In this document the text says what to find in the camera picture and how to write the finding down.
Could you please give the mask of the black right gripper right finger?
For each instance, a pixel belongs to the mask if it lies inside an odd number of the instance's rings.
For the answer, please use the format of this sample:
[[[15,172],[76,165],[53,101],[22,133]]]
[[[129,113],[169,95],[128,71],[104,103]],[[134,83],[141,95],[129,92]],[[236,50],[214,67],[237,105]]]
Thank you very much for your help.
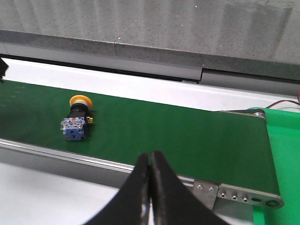
[[[164,154],[151,154],[150,192],[156,225],[226,225],[205,207],[173,171]]]

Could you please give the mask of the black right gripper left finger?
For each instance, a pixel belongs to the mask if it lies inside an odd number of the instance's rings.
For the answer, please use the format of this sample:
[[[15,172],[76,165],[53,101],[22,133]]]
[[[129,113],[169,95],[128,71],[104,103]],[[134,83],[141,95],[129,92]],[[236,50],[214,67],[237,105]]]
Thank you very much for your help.
[[[147,225],[150,196],[148,155],[141,154],[114,198],[87,225]]]

